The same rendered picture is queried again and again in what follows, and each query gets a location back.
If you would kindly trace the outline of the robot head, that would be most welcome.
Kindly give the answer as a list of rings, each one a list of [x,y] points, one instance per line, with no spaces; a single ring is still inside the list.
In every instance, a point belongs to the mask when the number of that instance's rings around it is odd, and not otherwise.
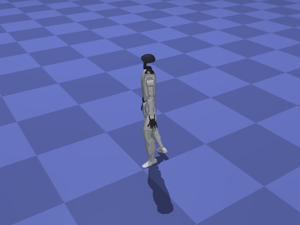
[[[143,69],[146,69],[145,74],[148,74],[147,71],[149,71],[150,74],[155,74],[151,66],[147,66],[147,63],[155,62],[155,57],[152,54],[145,54],[141,59],[143,61]]]

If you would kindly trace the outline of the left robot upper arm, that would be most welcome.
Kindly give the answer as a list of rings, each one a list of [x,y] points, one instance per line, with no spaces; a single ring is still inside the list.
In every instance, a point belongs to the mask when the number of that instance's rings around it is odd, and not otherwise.
[[[153,99],[154,100],[154,79],[152,77],[147,77],[146,80],[146,86],[147,86],[147,93],[148,93],[148,97],[146,97],[146,102],[148,103],[149,99]]]

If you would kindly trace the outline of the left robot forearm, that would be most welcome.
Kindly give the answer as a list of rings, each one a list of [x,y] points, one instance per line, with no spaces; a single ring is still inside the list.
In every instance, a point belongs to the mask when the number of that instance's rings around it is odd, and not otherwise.
[[[154,119],[154,101],[153,99],[149,99],[148,100],[148,113],[149,113],[149,116],[150,116],[150,119]]]

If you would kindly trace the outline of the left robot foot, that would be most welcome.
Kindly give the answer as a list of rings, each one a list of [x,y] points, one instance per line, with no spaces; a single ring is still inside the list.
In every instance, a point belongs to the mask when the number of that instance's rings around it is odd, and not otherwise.
[[[154,161],[152,161],[152,162],[151,162],[151,160],[148,160],[145,164],[142,165],[142,167],[144,167],[144,168],[149,167],[149,166],[153,165],[156,162],[157,162],[156,158],[154,158]]]

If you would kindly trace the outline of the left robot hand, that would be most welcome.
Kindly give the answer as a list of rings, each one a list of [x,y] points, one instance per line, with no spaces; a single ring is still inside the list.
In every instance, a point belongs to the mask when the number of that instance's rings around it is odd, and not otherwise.
[[[150,119],[150,116],[149,116],[149,119]],[[150,119],[148,126],[149,126],[149,125],[150,125],[150,128],[152,127],[153,129],[156,128],[156,127],[158,127],[158,126],[157,126],[157,123],[156,123],[156,121],[155,121],[155,117],[154,117],[154,119],[152,119],[152,120]],[[156,125],[156,127],[155,127],[155,125]],[[147,127],[148,127],[148,126],[147,126]],[[154,126],[154,127],[153,127],[153,126]]]

